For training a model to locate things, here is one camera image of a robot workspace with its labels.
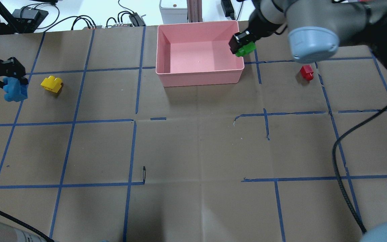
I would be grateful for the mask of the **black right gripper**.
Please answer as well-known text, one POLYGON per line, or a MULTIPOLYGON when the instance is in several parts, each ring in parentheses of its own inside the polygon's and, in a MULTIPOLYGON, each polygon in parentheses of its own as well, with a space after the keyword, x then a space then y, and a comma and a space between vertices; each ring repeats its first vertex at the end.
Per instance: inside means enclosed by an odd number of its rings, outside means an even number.
POLYGON ((230 41, 229 41, 229 46, 232 54, 235 54, 238 49, 249 42, 256 42, 257 36, 250 33, 249 31, 244 31, 244 32, 238 32, 232 35, 230 41))

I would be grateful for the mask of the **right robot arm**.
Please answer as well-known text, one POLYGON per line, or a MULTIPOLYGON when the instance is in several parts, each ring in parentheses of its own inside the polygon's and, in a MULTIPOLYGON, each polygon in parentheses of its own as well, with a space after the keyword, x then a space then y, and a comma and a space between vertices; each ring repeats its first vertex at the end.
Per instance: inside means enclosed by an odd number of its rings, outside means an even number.
POLYGON ((324 61, 341 46, 368 46, 387 69, 387 0, 254 0, 247 28, 232 35, 229 46, 238 57, 253 44, 287 26, 293 60, 324 61))

